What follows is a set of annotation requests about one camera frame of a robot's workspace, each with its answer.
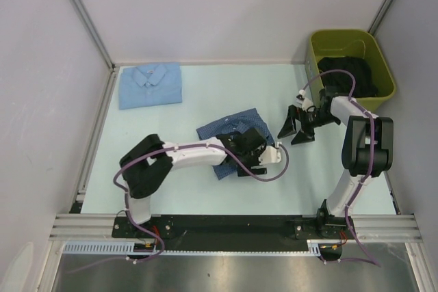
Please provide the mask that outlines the blue checkered long sleeve shirt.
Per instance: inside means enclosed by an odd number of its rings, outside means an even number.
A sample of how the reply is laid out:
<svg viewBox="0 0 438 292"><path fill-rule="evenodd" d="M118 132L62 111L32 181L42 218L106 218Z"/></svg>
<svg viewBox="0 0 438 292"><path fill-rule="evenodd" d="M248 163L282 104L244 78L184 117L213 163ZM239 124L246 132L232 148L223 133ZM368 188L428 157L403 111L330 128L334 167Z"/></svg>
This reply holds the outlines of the blue checkered long sleeve shirt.
<svg viewBox="0 0 438 292"><path fill-rule="evenodd" d="M196 129L199 140L206 140L218 135L230 135L231 139L244 134L247 130L254 128L264 137L267 145L273 146L274 139L268 125L262 120L255 108L247 109L236 114L225 116ZM230 163L221 164L213 167L218 180L222 180L233 173L240 172L245 176L247 173L240 166Z"/></svg>

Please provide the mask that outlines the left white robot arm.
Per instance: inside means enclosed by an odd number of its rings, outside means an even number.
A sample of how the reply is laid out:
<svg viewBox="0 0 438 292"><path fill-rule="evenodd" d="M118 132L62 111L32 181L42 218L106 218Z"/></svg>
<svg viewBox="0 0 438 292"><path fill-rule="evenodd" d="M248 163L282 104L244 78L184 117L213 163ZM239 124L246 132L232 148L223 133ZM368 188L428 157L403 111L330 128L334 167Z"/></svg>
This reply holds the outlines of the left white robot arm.
<svg viewBox="0 0 438 292"><path fill-rule="evenodd" d="M171 171L198 165L237 169L238 176L262 175L263 166L276 163L278 149L258 129L221 133L192 144L164 142L157 134L146 136L119 161L127 188L128 230L143 237L151 229L151 196Z"/></svg>

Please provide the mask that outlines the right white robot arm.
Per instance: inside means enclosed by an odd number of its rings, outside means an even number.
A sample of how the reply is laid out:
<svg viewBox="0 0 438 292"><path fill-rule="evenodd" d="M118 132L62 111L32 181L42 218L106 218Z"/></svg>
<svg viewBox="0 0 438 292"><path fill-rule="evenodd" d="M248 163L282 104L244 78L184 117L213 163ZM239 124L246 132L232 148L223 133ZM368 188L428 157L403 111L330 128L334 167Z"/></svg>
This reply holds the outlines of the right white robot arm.
<svg viewBox="0 0 438 292"><path fill-rule="evenodd" d="M292 146L315 139L315 130L335 123L346 127L341 161L344 171L333 193L323 201L309 227L323 239L332 238L350 225L350 210L372 180L390 169L394 153L394 122L368 111L350 95L330 88L320 91L315 106L300 90L296 104L290 105L277 137L290 137Z"/></svg>

